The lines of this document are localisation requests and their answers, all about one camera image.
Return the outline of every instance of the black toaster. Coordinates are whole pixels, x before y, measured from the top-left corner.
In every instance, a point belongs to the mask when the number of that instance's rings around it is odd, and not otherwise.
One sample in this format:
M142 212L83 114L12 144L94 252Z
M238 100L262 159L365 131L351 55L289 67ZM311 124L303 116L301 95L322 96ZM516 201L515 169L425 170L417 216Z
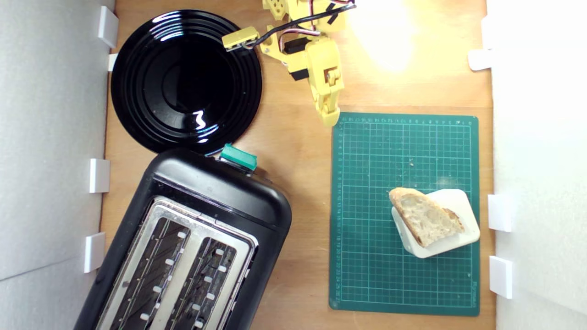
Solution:
M75 329L248 329L291 223L291 208L227 145L150 163Z

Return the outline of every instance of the bread crust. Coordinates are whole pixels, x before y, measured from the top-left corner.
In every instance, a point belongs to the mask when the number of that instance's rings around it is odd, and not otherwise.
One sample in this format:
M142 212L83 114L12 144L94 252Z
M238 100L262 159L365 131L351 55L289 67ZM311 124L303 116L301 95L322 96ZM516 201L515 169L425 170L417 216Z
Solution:
M458 226L460 228L460 232L462 233L465 230L465 227L463 226L463 223L461 222L461 220L459 219L459 217L456 215L455 212L447 209L447 208L443 208L440 207L438 205L438 203L436 203L435 201L431 200L428 196L426 196L424 193L422 193L421 191L418 191L416 189L412 189L412 188L403 188L403 187L398 187L395 189L392 189L389 192L389 199L392 202L393 206L396 208L397 213L400 215L400 217L402 218L402 221L406 224L406 227L408 228L408 230L411 232L412 236L414 237L414 239L416 240L416 242L418 242L418 244L421 247L427 247L428 245L432 244L433 242L429 243L429 244L424 244L424 242L422 242L422 238L420 237L420 235L418 235L416 229L412 226L412 224L407 220L407 217L404 213L404 209L403 207L399 204L399 200L400 197L406 194L413 194L413 195L417 195L420 196L422 198L425 198L426 200L430 201L433 205L435 205L436 207L444 210L447 215L452 219L452 220L456 220L456 222L458 223Z

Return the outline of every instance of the white bracket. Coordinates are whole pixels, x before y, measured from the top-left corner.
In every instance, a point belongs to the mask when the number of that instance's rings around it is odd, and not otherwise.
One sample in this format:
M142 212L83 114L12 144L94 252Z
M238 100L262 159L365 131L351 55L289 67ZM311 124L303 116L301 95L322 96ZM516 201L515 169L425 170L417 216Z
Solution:
M512 211L512 202L507 196L487 196L487 213L490 229L510 233L512 231Z
M90 194L110 191L110 161L90 159Z
M492 22L493 20L489 14L483 17L481 20L481 39L483 41L483 49L472 49L467 55L469 68L473 71L489 69L493 66L493 52L491 50L494 47L496 37L495 26Z
M512 298L513 263L494 255L489 257L489 289L506 298Z
M116 63L117 58L118 58L118 53L110 54L108 56L108 72L112 72L112 70L114 70L114 63Z
M98 269L104 261L106 249L106 234L97 233L86 237L86 249L84 253L83 272L89 273Z
M98 26L98 38L110 48L116 47L118 39L118 17L108 7L100 7L100 25Z

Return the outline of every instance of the glossy black plate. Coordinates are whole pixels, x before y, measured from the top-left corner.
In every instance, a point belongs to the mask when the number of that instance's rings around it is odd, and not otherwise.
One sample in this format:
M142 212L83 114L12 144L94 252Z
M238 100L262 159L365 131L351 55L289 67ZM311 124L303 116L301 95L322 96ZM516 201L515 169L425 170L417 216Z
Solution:
M120 49L112 72L112 101L122 125L160 153L186 147L219 151L245 132L261 100L261 66L245 49L227 53L222 36L232 22L182 10L139 27Z

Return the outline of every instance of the bread slice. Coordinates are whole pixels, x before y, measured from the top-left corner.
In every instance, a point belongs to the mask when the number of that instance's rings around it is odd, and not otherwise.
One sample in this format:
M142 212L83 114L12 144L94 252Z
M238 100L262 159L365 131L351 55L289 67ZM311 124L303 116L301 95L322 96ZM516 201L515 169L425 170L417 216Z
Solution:
M389 199L422 247L465 231L454 212L442 208L416 189L395 188L389 192Z

